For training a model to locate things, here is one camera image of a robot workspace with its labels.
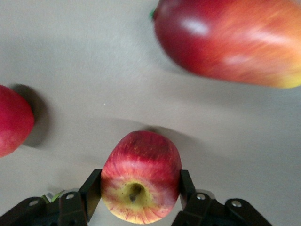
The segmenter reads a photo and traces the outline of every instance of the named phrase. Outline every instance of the yellow-red apple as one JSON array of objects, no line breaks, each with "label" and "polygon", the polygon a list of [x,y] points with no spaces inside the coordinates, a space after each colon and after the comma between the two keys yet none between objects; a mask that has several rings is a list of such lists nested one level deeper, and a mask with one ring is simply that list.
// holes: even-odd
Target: yellow-red apple
[{"label": "yellow-red apple", "polygon": [[34,116],[28,102],[0,85],[0,158],[14,152],[28,137]]},{"label": "yellow-red apple", "polygon": [[160,0],[156,37],[200,76],[277,88],[301,85],[301,7],[291,0]]},{"label": "yellow-red apple", "polygon": [[164,218],[179,196],[179,152],[166,137],[134,131],[114,148],[101,172],[102,199],[115,216],[135,224]]}]

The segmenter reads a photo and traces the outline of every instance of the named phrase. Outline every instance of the red apple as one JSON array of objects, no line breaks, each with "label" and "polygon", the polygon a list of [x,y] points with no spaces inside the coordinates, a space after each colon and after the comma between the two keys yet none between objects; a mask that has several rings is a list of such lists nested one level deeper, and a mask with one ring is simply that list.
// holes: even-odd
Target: red apple
[{"label": "red apple", "polygon": [[179,152],[167,138],[134,131],[114,148],[101,172],[102,199],[115,216],[135,224],[165,217],[179,196]]},{"label": "red apple", "polygon": [[0,85],[0,158],[15,151],[28,137],[34,116],[27,101]]},{"label": "red apple", "polygon": [[156,37],[200,76],[278,88],[301,85],[301,7],[290,0],[160,0]]}]

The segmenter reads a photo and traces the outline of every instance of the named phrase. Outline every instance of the screw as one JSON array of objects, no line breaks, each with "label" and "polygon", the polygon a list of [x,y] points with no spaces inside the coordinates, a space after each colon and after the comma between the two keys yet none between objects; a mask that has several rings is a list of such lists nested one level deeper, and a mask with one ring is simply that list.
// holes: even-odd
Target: screw
[{"label": "screw", "polygon": [[34,205],[38,204],[38,202],[39,202],[38,200],[33,200],[29,203],[29,206],[34,206]]},{"label": "screw", "polygon": [[204,194],[198,194],[198,195],[197,195],[197,198],[198,198],[199,200],[204,200],[204,199],[206,199],[206,196],[205,196]]},{"label": "screw", "polygon": [[231,203],[234,207],[242,207],[242,204],[237,200],[233,200]]},{"label": "screw", "polygon": [[66,196],[66,199],[72,199],[72,198],[74,198],[74,194],[69,194]]}]

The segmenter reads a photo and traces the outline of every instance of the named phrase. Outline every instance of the apple bottom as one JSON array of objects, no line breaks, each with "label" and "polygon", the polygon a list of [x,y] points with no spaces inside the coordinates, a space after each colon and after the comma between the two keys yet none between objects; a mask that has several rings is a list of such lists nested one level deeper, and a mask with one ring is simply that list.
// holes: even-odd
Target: apple bottom
[{"label": "apple bottom", "polygon": [[167,216],[178,198],[174,190],[164,181],[102,178],[104,204],[113,215],[134,224],[149,224]]}]

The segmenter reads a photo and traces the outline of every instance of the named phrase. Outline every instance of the gray surface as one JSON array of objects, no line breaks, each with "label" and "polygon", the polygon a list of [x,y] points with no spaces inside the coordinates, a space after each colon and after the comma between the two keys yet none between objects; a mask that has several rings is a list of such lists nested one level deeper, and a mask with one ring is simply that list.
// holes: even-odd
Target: gray surface
[{"label": "gray surface", "polygon": [[[40,116],[0,159],[0,215],[80,187],[123,136],[153,128],[177,145],[197,188],[221,203],[246,199],[273,226],[299,226],[301,88],[188,75],[156,42],[157,2],[0,1],[0,84],[23,88]],[[131,224],[100,202],[89,225]]]}]

